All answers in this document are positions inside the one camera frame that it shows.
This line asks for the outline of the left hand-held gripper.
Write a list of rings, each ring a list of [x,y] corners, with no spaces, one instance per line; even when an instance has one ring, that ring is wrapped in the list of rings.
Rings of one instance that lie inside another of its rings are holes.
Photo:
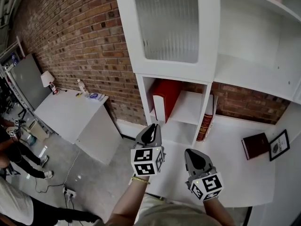
[[[135,139],[131,149],[131,165],[136,176],[157,175],[165,161],[161,127],[151,124],[144,128]]]

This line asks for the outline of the red hardcover book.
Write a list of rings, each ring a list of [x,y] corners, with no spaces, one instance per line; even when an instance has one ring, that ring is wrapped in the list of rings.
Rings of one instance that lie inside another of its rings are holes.
[[[163,79],[156,84],[152,97],[158,121],[167,123],[181,90],[181,81]]]

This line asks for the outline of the person's left forearm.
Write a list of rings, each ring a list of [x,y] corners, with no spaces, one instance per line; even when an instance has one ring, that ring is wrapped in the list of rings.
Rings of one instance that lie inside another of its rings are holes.
[[[115,205],[105,226],[133,226],[146,191],[149,176],[133,179]]]

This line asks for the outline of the white table top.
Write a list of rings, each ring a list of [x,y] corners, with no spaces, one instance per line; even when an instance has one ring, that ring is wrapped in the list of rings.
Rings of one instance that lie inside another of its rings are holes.
[[[224,189],[219,200],[225,207],[249,207],[273,201],[275,190],[276,163],[267,153],[254,159],[246,158],[242,139],[265,133],[273,140],[286,130],[289,141],[301,133],[301,105],[290,103],[275,125],[216,116],[204,142],[194,148],[207,154],[217,171],[221,173]],[[152,176],[147,192],[170,200],[189,204],[201,201],[188,189],[188,172],[185,168],[186,146],[163,142],[166,157],[161,171]]]

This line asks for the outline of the red book with gold spine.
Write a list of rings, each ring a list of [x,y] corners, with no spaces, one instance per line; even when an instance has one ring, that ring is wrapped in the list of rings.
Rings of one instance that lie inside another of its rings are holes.
[[[213,118],[215,117],[216,114],[217,104],[218,104],[218,96],[214,96],[211,94],[209,96],[208,103],[206,106],[206,111],[196,139],[198,142],[203,141],[206,138],[208,134],[208,130],[210,129],[213,122]]]

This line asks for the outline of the dark maroon book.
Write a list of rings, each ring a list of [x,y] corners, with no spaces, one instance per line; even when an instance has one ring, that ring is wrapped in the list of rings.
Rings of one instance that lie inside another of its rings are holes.
[[[258,157],[269,151],[269,142],[265,133],[243,138],[242,145],[247,160]]]

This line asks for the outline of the white desk hutch shelving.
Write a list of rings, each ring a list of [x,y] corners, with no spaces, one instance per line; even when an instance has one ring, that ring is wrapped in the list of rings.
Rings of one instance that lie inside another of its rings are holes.
[[[257,90],[301,105],[301,17],[276,0],[220,0],[220,31],[211,82],[135,73],[147,123],[149,78],[213,82]]]

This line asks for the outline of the person's grey shirt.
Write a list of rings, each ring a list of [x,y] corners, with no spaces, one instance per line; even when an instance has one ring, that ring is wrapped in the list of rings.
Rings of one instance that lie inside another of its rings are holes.
[[[145,194],[133,226],[222,226],[202,210]]]

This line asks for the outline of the blue and white packet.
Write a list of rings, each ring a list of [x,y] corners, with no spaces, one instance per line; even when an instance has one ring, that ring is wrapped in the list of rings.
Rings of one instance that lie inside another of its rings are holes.
[[[105,97],[104,94],[100,94],[100,93],[90,93],[88,96],[89,100],[93,100],[93,101],[102,101],[102,99]]]

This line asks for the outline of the white power strip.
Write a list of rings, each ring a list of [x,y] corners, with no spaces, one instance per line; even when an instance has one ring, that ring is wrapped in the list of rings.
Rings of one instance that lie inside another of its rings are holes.
[[[71,189],[68,189],[67,187],[63,188],[63,194],[69,196],[70,198],[76,197],[76,192]]]

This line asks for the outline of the white trash bin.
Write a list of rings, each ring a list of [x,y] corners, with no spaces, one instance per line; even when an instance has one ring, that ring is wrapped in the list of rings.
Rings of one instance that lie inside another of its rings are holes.
[[[45,139],[49,138],[49,134],[42,128],[42,126],[36,120],[32,121],[32,123],[28,127],[28,130],[40,142],[43,142]]]

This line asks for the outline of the white frosted glass cabinet door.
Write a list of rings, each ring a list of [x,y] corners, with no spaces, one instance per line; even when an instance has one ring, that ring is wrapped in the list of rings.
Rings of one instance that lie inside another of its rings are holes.
[[[220,0],[117,0],[135,73],[211,82]]]

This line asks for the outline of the white table lamp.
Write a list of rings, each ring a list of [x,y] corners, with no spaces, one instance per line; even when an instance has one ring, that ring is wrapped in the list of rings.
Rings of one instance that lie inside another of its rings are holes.
[[[48,87],[55,80],[55,78],[49,71],[45,71],[40,77],[43,87]]]

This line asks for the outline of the grey cabinet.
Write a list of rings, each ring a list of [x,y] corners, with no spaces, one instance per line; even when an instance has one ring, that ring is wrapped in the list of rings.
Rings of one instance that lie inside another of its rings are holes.
[[[28,54],[18,64],[9,68],[7,76],[16,86],[17,92],[21,93],[21,99],[33,111],[51,94],[50,88],[42,84],[41,70],[33,54]]]

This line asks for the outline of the black picture frame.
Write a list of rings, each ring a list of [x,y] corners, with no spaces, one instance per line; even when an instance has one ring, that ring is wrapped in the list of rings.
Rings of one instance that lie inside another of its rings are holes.
[[[290,149],[289,138],[287,130],[280,133],[275,139],[269,143],[269,161],[275,160],[283,153]]]

